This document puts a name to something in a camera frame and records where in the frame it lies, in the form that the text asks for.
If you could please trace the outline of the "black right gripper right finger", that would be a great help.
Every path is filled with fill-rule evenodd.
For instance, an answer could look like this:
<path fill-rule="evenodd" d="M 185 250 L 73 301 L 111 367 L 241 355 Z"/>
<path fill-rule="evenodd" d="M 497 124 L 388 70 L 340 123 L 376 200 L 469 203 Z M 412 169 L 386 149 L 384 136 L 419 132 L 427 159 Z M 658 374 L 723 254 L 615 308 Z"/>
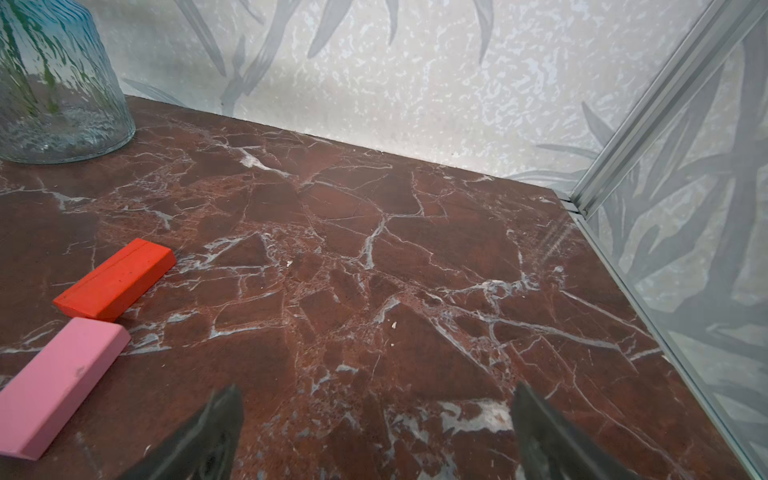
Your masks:
<path fill-rule="evenodd" d="M 637 479 L 615 457 L 520 381 L 510 415 L 528 479 Z"/>

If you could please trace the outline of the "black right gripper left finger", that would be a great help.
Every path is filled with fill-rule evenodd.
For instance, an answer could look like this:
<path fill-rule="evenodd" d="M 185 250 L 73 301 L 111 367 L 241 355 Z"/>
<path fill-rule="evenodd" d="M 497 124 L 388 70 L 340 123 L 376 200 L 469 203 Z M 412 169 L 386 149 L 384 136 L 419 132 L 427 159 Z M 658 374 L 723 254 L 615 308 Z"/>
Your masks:
<path fill-rule="evenodd" d="M 120 475 L 122 479 L 228 479 L 244 423 L 240 389 L 232 384 Z"/>

